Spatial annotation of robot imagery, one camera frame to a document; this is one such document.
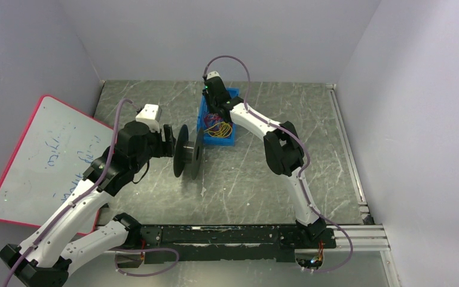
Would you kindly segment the blue plastic bin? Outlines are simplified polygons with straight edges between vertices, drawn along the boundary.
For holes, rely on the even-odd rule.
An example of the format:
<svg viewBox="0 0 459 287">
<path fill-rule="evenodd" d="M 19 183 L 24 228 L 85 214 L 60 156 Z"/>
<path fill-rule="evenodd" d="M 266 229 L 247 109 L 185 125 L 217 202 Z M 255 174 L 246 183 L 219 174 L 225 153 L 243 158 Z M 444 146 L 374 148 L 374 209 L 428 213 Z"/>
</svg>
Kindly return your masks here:
<svg viewBox="0 0 459 287">
<path fill-rule="evenodd" d="M 208 111 L 204 95 L 201 96 L 197 116 L 197 130 L 203 132 L 203 143 L 211 146 L 234 146 L 236 125 L 225 122 L 217 114 Z"/>
</svg>

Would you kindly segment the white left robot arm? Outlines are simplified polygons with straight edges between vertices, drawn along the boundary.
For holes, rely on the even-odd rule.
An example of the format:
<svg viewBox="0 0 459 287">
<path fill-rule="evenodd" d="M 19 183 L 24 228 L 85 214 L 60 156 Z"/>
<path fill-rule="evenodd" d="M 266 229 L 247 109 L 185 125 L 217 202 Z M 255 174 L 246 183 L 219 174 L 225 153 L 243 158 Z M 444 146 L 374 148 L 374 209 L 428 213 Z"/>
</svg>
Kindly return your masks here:
<svg viewBox="0 0 459 287">
<path fill-rule="evenodd" d="M 120 213 L 101 230 L 73 241 L 82 223 L 133 182 L 152 158 L 172 157 L 176 139 L 172 127 L 153 131 L 147 124 L 131 121 L 114 131 L 110 146 L 92 161 L 75 191 L 55 213 L 19 245 L 7 244 L 0 258 L 10 274 L 25 286 L 63 286 L 82 265 L 113 249 L 131 249 L 144 243 L 141 224 Z"/>
</svg>

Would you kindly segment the black cable spool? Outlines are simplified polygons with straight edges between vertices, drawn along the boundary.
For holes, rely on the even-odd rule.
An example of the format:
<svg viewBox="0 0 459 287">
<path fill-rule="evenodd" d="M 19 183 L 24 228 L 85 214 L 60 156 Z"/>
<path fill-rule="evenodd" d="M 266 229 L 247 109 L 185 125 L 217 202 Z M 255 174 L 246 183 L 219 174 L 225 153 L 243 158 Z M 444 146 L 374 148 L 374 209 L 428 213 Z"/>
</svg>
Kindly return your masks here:
<svg viewBox="0 0 459 287">
<path fill-rule="evenodd" d="M 191 179 L 197 178 L 203 155 L 203 137 L 203 129 L 198 129 L 194 140 L 190 141 L 188 126 L 184 124 L 180 128 L 173 156 L 173 173 L 176 178 L 181 176 L 186 165 L 189 166 Z"/>
</svg>

